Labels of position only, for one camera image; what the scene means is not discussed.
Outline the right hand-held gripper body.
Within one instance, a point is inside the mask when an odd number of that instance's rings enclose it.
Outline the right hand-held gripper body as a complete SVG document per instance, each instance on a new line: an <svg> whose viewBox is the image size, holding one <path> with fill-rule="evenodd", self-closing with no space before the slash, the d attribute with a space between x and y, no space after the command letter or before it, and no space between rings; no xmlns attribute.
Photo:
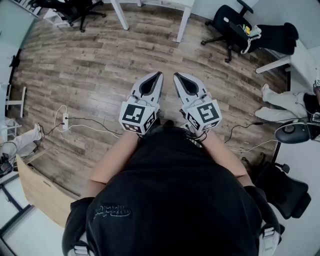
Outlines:
<svg viewBox="0 0 320 256"><path fill-rule="evenodd" d="M222 121L222 114L216 99L210 93L195 97L182 105L184 118L197 133L216 127Z"/></svg>

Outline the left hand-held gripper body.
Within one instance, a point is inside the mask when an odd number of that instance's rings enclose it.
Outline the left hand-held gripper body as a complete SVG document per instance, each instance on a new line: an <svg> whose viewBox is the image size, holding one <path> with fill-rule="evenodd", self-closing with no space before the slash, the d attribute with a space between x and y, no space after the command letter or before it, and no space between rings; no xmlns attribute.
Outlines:
<svg viewBox="0 0 320 256"><path fill-rule="evenodd" d="M145 135L157 119L160 105L136 95L129 95L121 105L119 123L125 131Z"/></svg>

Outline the person's right forearm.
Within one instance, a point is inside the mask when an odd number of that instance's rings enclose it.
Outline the person's right forearm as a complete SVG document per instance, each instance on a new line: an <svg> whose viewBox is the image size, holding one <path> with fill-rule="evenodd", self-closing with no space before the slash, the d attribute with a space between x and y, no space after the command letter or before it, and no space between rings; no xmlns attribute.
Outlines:
<svg viewBox="0 0 320 256"><path fill-rule="evenodd" d="M199 136L202 146L212 159L228 169L238 180L249 180L250 176L241 160L225 145L214 131L204 132Z"/></svg>

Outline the person's left forearm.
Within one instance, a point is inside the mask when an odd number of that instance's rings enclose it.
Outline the person's left forearm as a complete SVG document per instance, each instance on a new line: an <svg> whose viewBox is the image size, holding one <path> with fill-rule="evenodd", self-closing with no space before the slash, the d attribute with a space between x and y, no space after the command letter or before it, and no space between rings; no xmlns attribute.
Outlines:
<svg viewBox="0 0 320 256"><path fill-rule="evenodd" d="M97 163L90 175L90 180L107 184L125 167L138 146L138 140L139 136L136 133L125 131Z"/></svg>

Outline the white crumpled item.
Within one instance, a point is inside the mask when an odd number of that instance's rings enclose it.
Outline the white crumpled item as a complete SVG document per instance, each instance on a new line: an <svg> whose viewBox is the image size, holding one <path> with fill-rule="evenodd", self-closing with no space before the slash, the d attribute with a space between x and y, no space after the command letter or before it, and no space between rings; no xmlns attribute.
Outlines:
<svg viewBox="0 0 320 256"><path fill-rule="evenodd" d="M254 41L256 39L260 39L261 38L261 33L262 33L262 30L257 25L255 25L253 27L253 29L250 29L250 35L247 35L248 36L247 47L246 47L245 50L241 50L240 51L240 53L242 55L246 54L248 52L248 50L250 49L251 41Z"/></svg>

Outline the white side table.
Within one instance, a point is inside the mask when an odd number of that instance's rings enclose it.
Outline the white side table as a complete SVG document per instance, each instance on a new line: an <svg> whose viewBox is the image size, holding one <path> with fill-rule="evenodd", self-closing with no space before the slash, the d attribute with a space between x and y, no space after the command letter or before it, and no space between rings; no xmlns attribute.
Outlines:
<svg viewBox="0 0 320 256"><path fill-rule="evenodd" d="M320 45L306 48L300 40L297 40L293 55L285 55L257 68L255 72L260 74L284 65L290 65L286 70L296 73L291 76L293 79L291 90L312 93L314 84L320 83Z"/></svg>

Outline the person's black t-shirt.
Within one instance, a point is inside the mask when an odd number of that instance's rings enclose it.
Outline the person's black t-shirt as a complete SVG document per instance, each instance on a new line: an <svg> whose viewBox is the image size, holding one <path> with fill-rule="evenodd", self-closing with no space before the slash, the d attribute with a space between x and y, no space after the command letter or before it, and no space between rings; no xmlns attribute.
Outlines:
<svg viewBox="0 0 320 256"><path fill-rule="evenodd" d="M157 123L107 184L89 177L63 256L273 256L284 228L264 191L216 163L202 134Z"/></svg>

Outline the black office chair with clutter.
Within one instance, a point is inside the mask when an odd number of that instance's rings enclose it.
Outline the black office chair with clutter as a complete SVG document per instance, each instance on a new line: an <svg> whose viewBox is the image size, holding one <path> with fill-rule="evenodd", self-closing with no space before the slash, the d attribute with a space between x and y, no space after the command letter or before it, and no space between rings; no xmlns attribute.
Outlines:
<svg viewBox="0 0 320 256"><path fill-rule="evenodd" d="M201 41L201 45L203 46L218 41L226 42L228 54L228 57L225 59L226 63L232 60L232 49L241 53L241 50L247 48L248 36L243 30L243 24L250 29L254 28L244 18L246 12L253 14L253 9L243 0L237 0L237 2L242 5L240 12L224 4L217 10L213 20L205 22L206 26L213 26L221 36ZM229 22L225 22L224 17L228 18ZM257 26L261 29L261 38L251 41L247 53L263 48L289 56L294 54L299 34L293 24L286 22L283 25L258 24Z"/></svg>

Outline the black empty office chair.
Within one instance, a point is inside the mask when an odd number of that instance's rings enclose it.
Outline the black empty office chair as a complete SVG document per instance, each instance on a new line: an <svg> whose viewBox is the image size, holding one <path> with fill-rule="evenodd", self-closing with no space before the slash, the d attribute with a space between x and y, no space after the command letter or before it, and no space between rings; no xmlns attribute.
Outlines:
<svg viewBox="0 0 320 256"><path fill-rule="evenodd" d="M97 6L103 6L104 2L98 0L93 3L93 0L29 0L28 4L33 8L47 8L54 9L58 14L62 14L62 20L67 21L72 27L74 22L80 19L79 30L84 33L86 30L83 28L85 18L88 15L101 16L105 18L105 13L92 11Z"/></svg>

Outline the white low cabinet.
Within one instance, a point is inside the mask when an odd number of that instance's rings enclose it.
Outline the white low cabinet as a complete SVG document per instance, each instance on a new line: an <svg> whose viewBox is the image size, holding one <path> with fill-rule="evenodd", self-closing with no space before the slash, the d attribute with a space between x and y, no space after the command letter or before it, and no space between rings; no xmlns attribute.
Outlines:
<svg viewBox="0 0 320 256"><path fill-rule="evenodd" d="M48 9L43 19L56 27L71 27L67 20L63 20L63 16L56 12L55 9Z"/></svg>

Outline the black mesh office chair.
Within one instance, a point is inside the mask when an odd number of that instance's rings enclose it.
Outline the black mesh office chair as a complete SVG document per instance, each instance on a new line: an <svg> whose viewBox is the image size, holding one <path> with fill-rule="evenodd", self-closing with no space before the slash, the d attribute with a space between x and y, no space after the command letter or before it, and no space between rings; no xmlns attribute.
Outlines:
<svg viewBox="0 0 320 256"><path fill-rule="evenodd" d="M309 186L288 176L287 164L266 161L266 155L258 165L251 165L251 179L254 185L265 192L267 201L272 204L286 220L299 219L311 202Z"/></svg>

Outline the light wooden board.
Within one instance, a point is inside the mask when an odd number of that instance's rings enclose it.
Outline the light wooden board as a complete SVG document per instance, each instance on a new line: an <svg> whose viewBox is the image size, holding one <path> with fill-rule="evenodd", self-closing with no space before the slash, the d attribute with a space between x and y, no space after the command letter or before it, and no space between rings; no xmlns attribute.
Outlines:
<svg viewBox="0 0 320 256"><path fill-rule="evenodd" d="M77 200L79 196L50 180L34 167L29 166L32 161L50 150L50 148L47 148L27 160L22 159L17 154L15 159L25 199L54 223L64 228L70 213L70 204Z"/></svg>

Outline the black framed glass door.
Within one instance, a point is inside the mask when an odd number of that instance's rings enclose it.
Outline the black framed glass door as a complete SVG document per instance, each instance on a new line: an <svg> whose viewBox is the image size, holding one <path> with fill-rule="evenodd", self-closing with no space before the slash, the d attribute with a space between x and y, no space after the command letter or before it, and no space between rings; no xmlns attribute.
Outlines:
<svg viewBox="0 0 320 256"><path fill-rule="evenodd" d="M22 207L20 203L6 188L7 185L18 180L19 178L19 174L15 174L7 178L6 180L0 182L0 192L4 193L4 198L6 199L6 201L17 211L4 225L0 227L1 239L10 231L11 228L13 228L13 226L18 221L20 221L26 214L29 213L30 210L34 208L34 206L29 203L25 207Z"/></svg>

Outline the white metal frame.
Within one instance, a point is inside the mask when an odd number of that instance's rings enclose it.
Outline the white metal frame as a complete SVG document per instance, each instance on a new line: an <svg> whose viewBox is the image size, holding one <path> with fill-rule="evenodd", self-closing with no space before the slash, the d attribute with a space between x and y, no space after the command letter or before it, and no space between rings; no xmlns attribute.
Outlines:
<svg viewBox="0 0 320 256"><path fill-rule="evenodd" d="M22 90L22 96L20 100L10 100L12 85L8 85L8 91L5 99L5 106L6 109L9 109L9 106L20 106L20 118L23 118L23 111L24 111L24 103L25 103L25 95L27 88L24 86Z"/></svg>

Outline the wall book shelf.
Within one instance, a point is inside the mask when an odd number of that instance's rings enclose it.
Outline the wall book shelf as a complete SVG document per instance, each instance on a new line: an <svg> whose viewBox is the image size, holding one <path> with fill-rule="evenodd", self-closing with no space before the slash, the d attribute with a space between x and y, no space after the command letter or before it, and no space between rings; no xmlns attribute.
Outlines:
<svg viewBox="0 0 320 256"><path fill-rule="evenodd" d="M32 7L29 4L29 0L10 0L14 4L21 7L23 10L26 10L27 12L31 13L35 17L38 17L39 12L41 11L41 7Z"/></svg>

